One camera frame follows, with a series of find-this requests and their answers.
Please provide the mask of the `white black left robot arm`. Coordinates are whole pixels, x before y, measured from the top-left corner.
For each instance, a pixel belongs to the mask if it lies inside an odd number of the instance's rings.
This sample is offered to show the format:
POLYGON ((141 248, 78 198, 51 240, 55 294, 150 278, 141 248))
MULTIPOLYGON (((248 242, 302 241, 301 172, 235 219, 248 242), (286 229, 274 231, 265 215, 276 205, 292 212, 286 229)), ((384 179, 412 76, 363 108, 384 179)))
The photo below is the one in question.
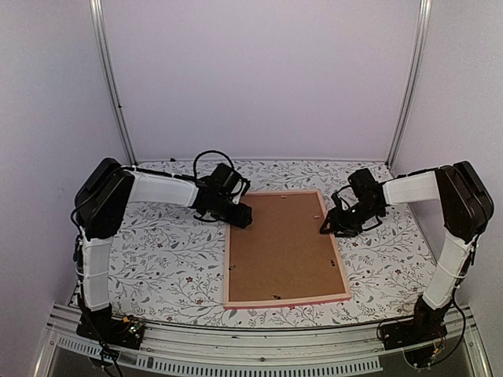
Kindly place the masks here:
POLYGON ((232 166, 220 163, 204 177, 128 167, 113 158, 97 165, 75 196, 73 220, 79 230, 76 253, 84 306, 92 313, 87 329, 99 340, 111 340, 116 322, 99 310, 110 306, 108 262, 114 236, 129 203, 164 203, 195 210, 198 219, 244 229, 252 223, 252 208, 242 203, 251 182, 232 166))

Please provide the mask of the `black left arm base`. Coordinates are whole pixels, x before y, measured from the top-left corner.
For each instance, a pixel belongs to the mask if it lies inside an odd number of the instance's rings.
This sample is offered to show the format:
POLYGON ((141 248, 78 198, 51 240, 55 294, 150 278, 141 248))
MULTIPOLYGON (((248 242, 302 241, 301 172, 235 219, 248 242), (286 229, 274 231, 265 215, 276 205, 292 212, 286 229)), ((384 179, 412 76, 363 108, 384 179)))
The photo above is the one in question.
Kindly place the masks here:
POLYGON ((139 350, 144 338, 143 320, 128 315, 119 319, 110 309, 82 313, 76 334, 108 345, 139 350))

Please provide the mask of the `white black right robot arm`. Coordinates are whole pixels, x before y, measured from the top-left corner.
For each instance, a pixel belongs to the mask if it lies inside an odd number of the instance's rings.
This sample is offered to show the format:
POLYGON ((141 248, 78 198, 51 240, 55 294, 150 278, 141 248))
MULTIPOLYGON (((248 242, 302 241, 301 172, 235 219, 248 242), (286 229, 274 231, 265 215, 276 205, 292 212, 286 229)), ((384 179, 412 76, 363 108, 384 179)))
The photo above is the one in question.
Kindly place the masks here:
POLYGON ((376 219, 380 225, 387 207, 432 200, 440 203, 445 239, 433 277, 418 302, 431 311, 448 307, 494 214, 494 201, 473 165, 461 161, 384 182, 378 182, 364 168, 350 175, 347 186, 353 191, 356 204, 348 206, 334 192, 334 206, 325 216, 321 234, 356 237, 366 231, 363 225, 369 219, 376 219))

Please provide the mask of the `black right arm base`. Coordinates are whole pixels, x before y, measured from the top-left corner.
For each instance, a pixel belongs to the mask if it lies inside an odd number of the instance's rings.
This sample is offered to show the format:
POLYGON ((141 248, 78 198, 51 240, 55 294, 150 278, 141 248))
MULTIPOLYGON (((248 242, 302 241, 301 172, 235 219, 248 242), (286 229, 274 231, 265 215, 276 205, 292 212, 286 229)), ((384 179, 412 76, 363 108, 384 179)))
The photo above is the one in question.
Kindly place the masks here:
POLYGON ((383 320, 377 326, 376 336, 385 350, 402 349, 407 364, 422 369, 430 368, 445 348, 447 329, 443 320, 430 324, 423 317, 383 320))

